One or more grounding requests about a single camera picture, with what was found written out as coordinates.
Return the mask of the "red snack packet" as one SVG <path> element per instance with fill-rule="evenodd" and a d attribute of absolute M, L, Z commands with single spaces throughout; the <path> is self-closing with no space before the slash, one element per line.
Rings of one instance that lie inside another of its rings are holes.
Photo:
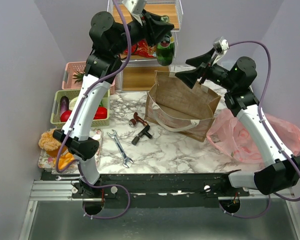
<path fill-rule="evenodd" d="M 156 46 L 149 46 L 148 43 L 143 39 L 131 46 L 131 55 L 143 58 L 156 58 L 156 50 Z"/>

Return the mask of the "brown paper grocery bag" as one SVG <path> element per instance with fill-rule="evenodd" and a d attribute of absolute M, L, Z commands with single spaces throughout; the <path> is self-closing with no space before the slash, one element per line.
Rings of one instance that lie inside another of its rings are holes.
<path fill-rule="evenodd" d="M 154 85 L 147 92 L 145 120 L 203 142 L 220 99 L 209 87 L 188 88 L 169 72 L 156 71 Z"/>

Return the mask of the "green lettuce toy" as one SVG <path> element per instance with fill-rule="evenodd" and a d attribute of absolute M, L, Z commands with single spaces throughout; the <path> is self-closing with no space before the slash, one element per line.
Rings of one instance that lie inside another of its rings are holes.
<path fill-rule="evenodd" d="M 75 97 L 75 98 L 73 98 L 73 99 L 69 102 L 69 107 L 68 107 L 68 109 L 69 109 L 70 111 L 72 111 L 72 110 L 74 109 L 77 100 L 78 100 L 78 97 Z M 100 106 L 100 107 L 104 107 L 104 106 L 105 106 L 104 100 L 103 100 L 103 99 L 101 100 L 99 106 Z"/>

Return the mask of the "pink plastic bag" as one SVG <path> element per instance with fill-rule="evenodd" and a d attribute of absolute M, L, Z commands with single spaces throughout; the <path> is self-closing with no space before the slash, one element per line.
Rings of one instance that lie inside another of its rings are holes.
<path fill-rule="evenodd" d="M 283 143 L 294 153 L 300 153 L 300 129 L 285 120 L 265 115 Z M 247 164 L 263 162 L 262 156 L 244 125 L 227 108 L 222 109 L 206 134 L 212 146 L 221 153 Z"/>

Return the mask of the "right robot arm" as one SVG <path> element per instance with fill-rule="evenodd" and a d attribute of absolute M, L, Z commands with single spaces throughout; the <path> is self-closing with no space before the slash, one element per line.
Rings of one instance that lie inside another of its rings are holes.
<path fill-rule="evenodd" d="M 230 70 L 215 63 L 216 50 L 190 58 L 186 64 L 192 70 L 179 71 L 175 76 L 192 89 L 196 83 L 209 80 L 226 89 L 227 108 L 251 135 L 263 160 L 264 169 L 253 173 L 241 170 L 228 174 L 220 183 L 220 191 L 231 196 L 238 188 L 258 190 L 264 195 L 275 194 L 300 182 L 300 155 L 296 156 L 280 140 L 267 120 L 261 102 L 250 85 L 257 77 L 256 63 L 247 56 L 240 57 Z"/>

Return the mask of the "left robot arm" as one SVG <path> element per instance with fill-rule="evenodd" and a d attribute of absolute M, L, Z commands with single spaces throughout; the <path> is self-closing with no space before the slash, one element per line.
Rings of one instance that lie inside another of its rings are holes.
<path fill-rule="evenodd" d="M 86 60 L 82 87 L 74 109 L 62 129 L 53 132 L 53 138 L 67 147 L 75 156 L 80 177 L 85 182 L 83 191 L 91 198 L 97 197 L 101 185 L 95 163 L 99 142 L 90 137 L 90 128 L 104 95 L 110 89 L 117 74 L 129 63 L 132 46 L 146 40 L 155 46 L 174 29 L 174 24 L 162 20 L 162 16 L 142 10 L 141 19 L 121 23 L 111 13 L 101 11 L 91 19 L 89 36 L 92 51 Z"/>

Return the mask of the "red tomato toy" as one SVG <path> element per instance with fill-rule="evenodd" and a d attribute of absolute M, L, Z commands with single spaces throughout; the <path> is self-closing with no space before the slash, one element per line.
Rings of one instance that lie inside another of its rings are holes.
<path fill-rule="evenodd" d="M 71 116 L 72 111 L 71 110 L 66 110 L 60 115 L 60 122 L 67 122 L 69 117 Z"/>

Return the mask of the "red bell pepper toy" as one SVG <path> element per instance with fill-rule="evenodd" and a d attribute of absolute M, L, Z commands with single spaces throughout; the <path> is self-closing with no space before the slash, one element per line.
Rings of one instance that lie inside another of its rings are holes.
<path fill-rule="evenodd" d="M 94 115 L 94 120 L 101 120 L 101 119 L 106 119 L 108 116 L 108 110 L 107 108 L 103 106 L 99 106 L 95 115 Z"/>

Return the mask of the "purple eggplant toy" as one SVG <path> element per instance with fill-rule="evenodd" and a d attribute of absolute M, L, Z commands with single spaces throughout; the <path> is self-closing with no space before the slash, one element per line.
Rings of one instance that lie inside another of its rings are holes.
<path fill-rule="evenodd" d="M 69 110 L 69 99 L 66 96 L 62 96 L 60 99 L 60 116 L 62 116 L 63 113 Z"/>

